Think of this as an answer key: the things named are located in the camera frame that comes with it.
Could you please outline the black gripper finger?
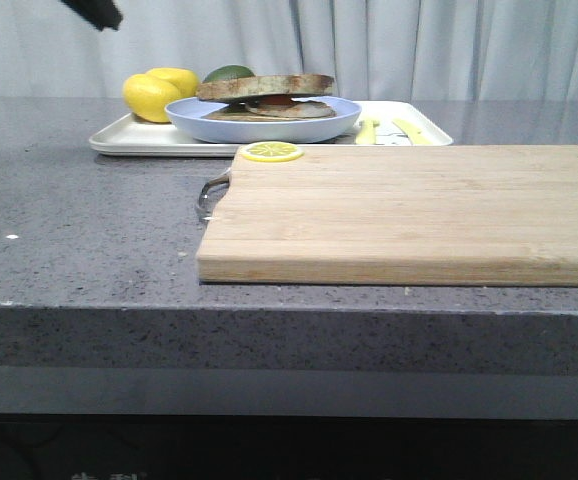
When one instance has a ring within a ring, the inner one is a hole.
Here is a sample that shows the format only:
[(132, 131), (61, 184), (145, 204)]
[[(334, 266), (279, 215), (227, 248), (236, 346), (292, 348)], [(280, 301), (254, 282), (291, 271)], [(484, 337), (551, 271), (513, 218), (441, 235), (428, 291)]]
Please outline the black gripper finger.
[(113, 0), (61, 0), (61, 3), (98, 31), (117, 31), (123, 20)]

